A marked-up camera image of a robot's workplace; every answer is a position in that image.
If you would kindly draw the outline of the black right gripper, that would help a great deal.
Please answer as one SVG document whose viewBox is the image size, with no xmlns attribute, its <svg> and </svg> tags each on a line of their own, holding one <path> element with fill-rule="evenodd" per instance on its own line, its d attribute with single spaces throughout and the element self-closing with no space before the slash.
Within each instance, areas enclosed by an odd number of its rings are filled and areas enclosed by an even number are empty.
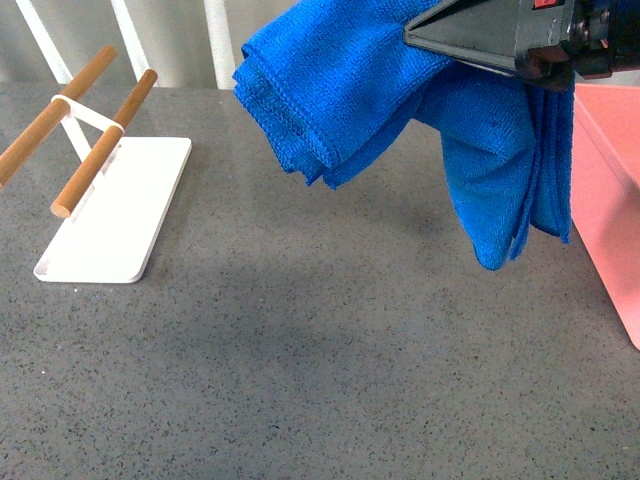
<svg viewBox="0 0 640 480">
<path fill-rule="evenodd" d="M 577 76 L 639 68 L 637 1 L 441 1 L 404 27 L 406 44 L 565 91 Z"/>
</svg>

